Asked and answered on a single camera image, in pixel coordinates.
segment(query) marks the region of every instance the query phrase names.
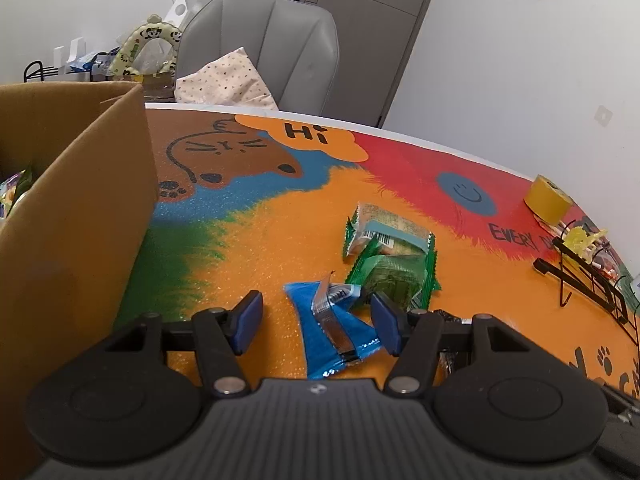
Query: gray door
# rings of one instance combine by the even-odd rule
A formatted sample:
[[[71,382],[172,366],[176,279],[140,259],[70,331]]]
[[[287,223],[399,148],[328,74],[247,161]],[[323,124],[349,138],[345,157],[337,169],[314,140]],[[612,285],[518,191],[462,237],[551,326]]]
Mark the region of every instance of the gray door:
[[[340,65],[323,115],[377,126],[424,0],[299,0],[334,16]]]

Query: table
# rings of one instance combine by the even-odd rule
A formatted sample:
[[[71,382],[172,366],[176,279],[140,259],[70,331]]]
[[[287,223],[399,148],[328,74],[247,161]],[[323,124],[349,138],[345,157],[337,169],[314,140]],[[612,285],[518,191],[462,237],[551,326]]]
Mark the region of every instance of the table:
[[[290,282],[345,278],[344,225],[375,203],[436,234],[442,291],[431,308],[499,317],[564,362],[640,394],[638,350],[601,307],[532,268],[557,261],[523,202],[530,180],[480,158],[368,126],[270,110],[150,104],[159,202],[116,323],[147,310],[189,319],[264,295],[264,320],[240,358],[246,376],[306,377]],[[566,219],[583,219],[574,206]],[[622,272],[626,269],[622,262]],[[384,350],[337,377],[382,384]],[[196,377],[193,357],[170,365]]]

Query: leather chair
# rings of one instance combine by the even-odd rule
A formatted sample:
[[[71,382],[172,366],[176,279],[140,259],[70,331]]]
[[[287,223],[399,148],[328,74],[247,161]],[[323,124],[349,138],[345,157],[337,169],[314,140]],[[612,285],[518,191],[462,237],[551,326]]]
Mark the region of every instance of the leather chair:
[[[241,46],[280,110],[320,115],[338,68],[331,13],[292,0],[211,0],[187,25],[177,77]]]

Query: roll of tape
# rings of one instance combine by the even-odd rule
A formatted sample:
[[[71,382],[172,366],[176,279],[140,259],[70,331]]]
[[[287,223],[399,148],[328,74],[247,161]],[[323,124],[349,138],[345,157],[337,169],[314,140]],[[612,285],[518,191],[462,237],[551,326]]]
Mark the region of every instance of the roll of tape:
[[[524,202],[543,221],[553,226],[558,225],[574,204],[567,193],[542,175],[533,181]]]

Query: orange painted area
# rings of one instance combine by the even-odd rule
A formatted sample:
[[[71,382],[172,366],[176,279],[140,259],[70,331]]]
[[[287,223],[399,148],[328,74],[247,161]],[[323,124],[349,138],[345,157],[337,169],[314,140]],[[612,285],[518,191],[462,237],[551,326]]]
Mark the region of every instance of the orange painted area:
[[[272,139],[294,150],[316,150],[348,162],[363,162],[369,158],[367,152],[356,144],[355,136],[349,130],[248,115],[236,115],[236,121],[256,130],[264,130]]]
[[[233,222],[224,224],[224,260],[215,267],[196,258],[192,262],[191,277],[210,285],[193,311],[185,314],[212,304],[231,308],[251,288],[262,291],[264,320],[240,358],[253,384],[262,377],[306,376],[298,317],[282,285],[319,280],[329,270],[335,271],[335,282],[344,279],[350,268],[340,255],[344,222],[358,201],[377,204],[435,232],[442,291],[434,294],[432,309],[463,318],[493,314],[564,362],[575,362],[574,351],[580,347],[590,378],[603,377],[618,386],[626,372],[625,390],[631,392],[636,349],[603,309],[577,293],[560,308],[558,281],[537,273],[532,259],[508,258],[458,237],[359,168],[332,168],[321,189],[288,192],[235,214]],[[609,351],[604,357],[612,363],[610,375],[597,361],[601,346]],[[394,361],[381,350],[337,377],[374,377],[382,384]],[[177,358],[174,366],[194,376],[192,361]]]

